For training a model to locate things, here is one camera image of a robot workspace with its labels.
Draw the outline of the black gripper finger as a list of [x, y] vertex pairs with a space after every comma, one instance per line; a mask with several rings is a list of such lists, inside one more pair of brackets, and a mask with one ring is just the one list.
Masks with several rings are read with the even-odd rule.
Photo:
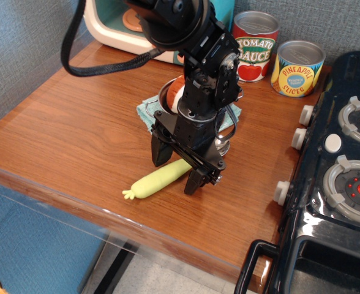
[[203, 167], [192, 169], [186, 182], [184, 193], [186, 195], [193, 195], [199, 187], [206, 183], [206, 179], [207, 172]]
[[167, 163], [173, 153], [170, 145], [153, 136], [151, 140], [152, 162], [156, 167]]

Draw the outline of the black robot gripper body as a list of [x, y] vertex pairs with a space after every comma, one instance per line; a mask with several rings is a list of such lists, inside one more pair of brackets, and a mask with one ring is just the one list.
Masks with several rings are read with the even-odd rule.
[[169, 115], [162, 111], [156, 111], [154, 117], [152, 137], [170, 145], [173, 153], [183, 158], [192, 169], [203, 167], [207, 172], [205, 184], [218, 184], [226, 163], [217, 150], [215, 140], [225, 110], [218, 111], [218, 118], [213, 122], [192, 122], [183, 115]]

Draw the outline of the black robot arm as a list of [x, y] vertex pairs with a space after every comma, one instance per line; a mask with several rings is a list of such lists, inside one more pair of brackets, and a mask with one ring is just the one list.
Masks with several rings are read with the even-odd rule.
[[173, 153], [192, 166], [184, 192], [215, 184], [226, 164], [215, 140], [241, 92], [238, 43], [215, 16], [209, 1], [129, 1], [145, 37], [156, 49], [184, 57], [185, 88], [177, 113], [154, 113], [152, 160], [166, 163]]

